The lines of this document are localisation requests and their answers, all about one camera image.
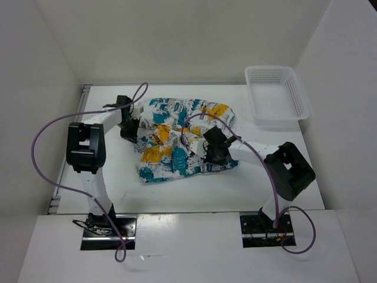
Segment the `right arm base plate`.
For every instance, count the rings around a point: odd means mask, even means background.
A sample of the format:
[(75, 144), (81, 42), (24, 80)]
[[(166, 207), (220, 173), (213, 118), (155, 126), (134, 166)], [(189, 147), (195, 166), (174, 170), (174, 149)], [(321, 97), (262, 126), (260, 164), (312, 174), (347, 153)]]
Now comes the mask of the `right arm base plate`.
[(257, 212), (241, 213), (240, 229), (243, 248), (264, 248), (280, 246), (296, 246), (293, 225), (289, 214), (280, 218), (277, 228), (265, 228)]

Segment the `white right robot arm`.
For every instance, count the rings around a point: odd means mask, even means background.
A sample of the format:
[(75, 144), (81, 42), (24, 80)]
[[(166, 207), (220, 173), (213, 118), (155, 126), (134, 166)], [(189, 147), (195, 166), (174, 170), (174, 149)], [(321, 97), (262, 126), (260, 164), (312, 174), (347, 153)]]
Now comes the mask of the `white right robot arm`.
[(265, 169), (273, 195), (259, 210), (259, 227), (271, 232), (279, 225), (283, 212), (315, 179), (316, 174), (299, 149), (287, 141), (280, 146), (226, 137), (218, 127), (203, 134), (205, 161), (224, 165), (247, 162)]

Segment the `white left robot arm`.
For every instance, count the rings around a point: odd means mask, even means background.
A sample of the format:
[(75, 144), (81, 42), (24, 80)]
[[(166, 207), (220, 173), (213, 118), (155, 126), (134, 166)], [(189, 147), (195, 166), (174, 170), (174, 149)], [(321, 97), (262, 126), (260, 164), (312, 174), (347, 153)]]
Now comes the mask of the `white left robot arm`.
[(109, 236), (119, 227), (102, 171), (107, 157), (105, 135), (119, 127), (121, 137), (135, 143), (143, 112), (144, 107), (134, 105), (131, 98), (118, 96), (116, 103), (105, 105), (92, 118), (68, 127), (66, 161), (78, 174), (89, 204), (87, 220), (74, 223), (91, 233)]

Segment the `colourful patterned shorts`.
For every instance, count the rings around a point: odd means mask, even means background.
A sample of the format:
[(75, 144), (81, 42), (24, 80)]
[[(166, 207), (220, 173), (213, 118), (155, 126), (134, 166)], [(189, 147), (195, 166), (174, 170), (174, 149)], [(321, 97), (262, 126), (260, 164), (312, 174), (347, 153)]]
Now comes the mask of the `colourful patterned shorts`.
[(152, 98), (139, 103), (141, 114), (134, 150), (140, 155), (137, 171), (141, 183), (179, 180), (196, 174), (230, 170), (237, 161), (223, 165), (205, 162), (181, 142), (197, 141), (216, 126), (228, 135), (236, 117), (230, 106), (201, 99)]

